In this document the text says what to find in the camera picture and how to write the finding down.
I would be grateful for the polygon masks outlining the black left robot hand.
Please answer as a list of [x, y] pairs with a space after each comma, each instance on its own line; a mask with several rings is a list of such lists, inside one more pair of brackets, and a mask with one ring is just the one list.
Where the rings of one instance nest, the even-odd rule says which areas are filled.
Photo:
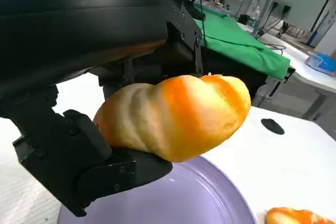
[[56, 113], [57, 84], [90, 72], [110, 95], [148, 54], [163, 66], [150, 82], [199, 76], [201, 37], [181, 0], [1, 0], [1, 117], [20, 131], [19, 163], [77, 217], [169, 174], [156, 155], [111, 148], [87, 115]]

